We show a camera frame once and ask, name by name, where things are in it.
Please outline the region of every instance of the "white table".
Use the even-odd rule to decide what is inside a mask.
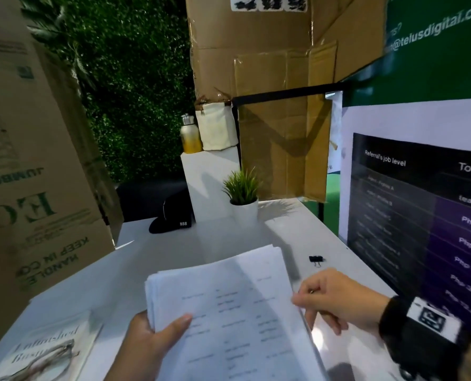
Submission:
[[[308,257],[321,255],[326,259],[322,268],[334,267],[380,293],[394,295],[297,199],[261,203],[259,225],[249,230],[226,218],[151,235],[150,223],[151,219],[124,224],[118,250],[34,298],[1,340],[0,360],[24,330],[96,309],[105,316],[105,326],[79,380],[103,380],[128,322],[146,308],[144,281],[150,274],[218,261],[267,244],[282,248],[294,290],[319,270]],[[350,326],[336,337],[318,318],[313,338],[333,381],[392,379],[388,372],[395,372],[396,366],[370,334]]]

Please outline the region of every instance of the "book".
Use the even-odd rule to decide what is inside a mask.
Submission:
[[[0,362],[0,378],[10,376],[26,368],[32,361],[38,367],[55,353],[71,344],[71,355],[64,354],[43,371],[37,373],[34,381],[75,381],[89,356],[96,337],[101,330],[101,321],[91,311],[68,317],[56,323],[42,326],[25,334]]]
[[[292,287],[277,247],[158,272],[145,291],[156,331],[193,315],[157,381],[327,379],[301,310],[290,302]]]

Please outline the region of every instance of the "white pouch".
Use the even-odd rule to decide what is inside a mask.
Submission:
[[[239,143],[232,107],[224,102],[202,105],[195,111],[204,151],[220,151]]]

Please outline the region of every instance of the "wrist strap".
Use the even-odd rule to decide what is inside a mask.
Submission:
[[[396,296],[382,314],[378,330],[392,360],[412,375],[457,381],[464,354],[471,345],[471,334],[462,327],[455,343],[443,338],[407,317],[412,302],[413,299]]]

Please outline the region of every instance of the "wrist device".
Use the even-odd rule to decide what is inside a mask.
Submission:
[[[426,301],[394,297],[380,320],[379,332],[401,376],[414,380],[457,381],[471,344],[461,321]]]

